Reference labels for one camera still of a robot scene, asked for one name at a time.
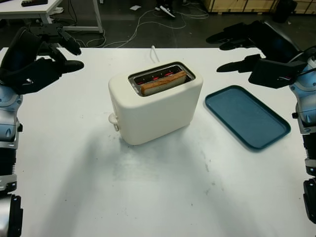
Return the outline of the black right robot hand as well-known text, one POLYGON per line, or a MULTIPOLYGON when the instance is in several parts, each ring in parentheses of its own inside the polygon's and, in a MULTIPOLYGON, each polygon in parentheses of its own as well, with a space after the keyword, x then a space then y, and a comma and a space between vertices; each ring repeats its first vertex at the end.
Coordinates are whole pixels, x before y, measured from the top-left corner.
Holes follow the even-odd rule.
POLYGON ((288 63, 301 53, 300 48, 286 35, 279 32, 266 21, 250 24, 238 23, 209 36, 208 44, 219 44, 221 50, 255 47, 266 59, 288 63))

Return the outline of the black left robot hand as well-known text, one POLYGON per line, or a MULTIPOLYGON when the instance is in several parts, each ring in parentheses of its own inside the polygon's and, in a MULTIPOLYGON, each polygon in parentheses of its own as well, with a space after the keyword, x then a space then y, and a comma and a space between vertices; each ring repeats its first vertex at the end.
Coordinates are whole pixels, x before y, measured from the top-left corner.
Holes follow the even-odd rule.
POLYGON ((2 84, 19 95, 35 93, 84 67, 81 61, 67 60, 56 44, 73 55, 81 54, 79 44, 61 24, 20 28, 0 64, 2 84))

